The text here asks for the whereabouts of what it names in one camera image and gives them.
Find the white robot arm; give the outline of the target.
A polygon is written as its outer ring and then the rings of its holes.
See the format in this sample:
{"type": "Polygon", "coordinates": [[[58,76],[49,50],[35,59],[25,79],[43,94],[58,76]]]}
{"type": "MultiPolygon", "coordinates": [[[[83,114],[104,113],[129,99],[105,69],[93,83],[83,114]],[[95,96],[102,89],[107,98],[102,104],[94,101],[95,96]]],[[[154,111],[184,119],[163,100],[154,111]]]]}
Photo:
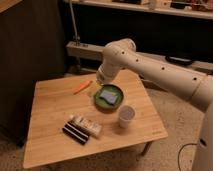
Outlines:
{"type": "Polygon", "coordinates": [[[213,171],[213,76],[143,56],[136,52],[136,45],[129,38],[112,41],[95,52],[103,60],[96,72],[100,83],[112,82],[126,68],[205,114],[192,171],[213,171]]]}

